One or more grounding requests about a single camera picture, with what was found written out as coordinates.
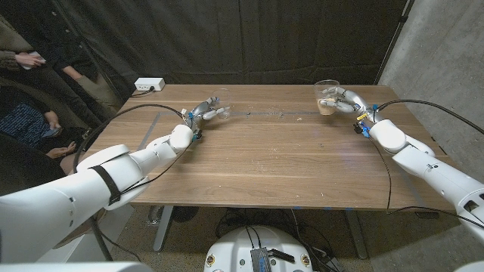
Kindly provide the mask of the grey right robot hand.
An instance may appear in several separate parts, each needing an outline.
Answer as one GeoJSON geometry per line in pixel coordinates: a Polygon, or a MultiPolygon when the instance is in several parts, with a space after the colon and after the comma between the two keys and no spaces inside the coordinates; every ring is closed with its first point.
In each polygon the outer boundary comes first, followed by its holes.
{"type": "Polygon", "coordinates": [[[376,110],[353,91],[340,86],[333,86],[324,88],[318,95],[317,105],[321,115],[331,115],[340,111],[342,113],[355,113],[360,119],[367,118],[373,123],[383,120],[383,117],[376,110]]]}

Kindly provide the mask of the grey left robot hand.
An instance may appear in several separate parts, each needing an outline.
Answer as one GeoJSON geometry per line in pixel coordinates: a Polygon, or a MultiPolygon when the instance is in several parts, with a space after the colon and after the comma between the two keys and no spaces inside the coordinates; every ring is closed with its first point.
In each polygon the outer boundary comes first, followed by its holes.
{"type": "Polygon", "coordinates": [[[229,102],[222,101],[220,97],[209,97],[188,113],[185,123],[191,128],[193,133],[199,132],[209,120],[216,116],[220,119],[228,118],[230,110],[231,105],[229,102]]]}

